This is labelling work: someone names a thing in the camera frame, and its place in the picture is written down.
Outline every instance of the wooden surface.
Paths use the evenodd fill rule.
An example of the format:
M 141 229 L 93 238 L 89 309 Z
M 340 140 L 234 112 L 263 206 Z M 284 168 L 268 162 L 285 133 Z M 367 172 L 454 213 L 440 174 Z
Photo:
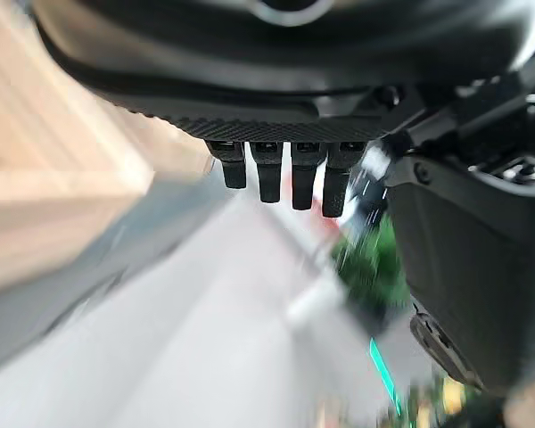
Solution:
M 0 290 L 72 261 L 154 177 L 11 6 L 0 0 Z

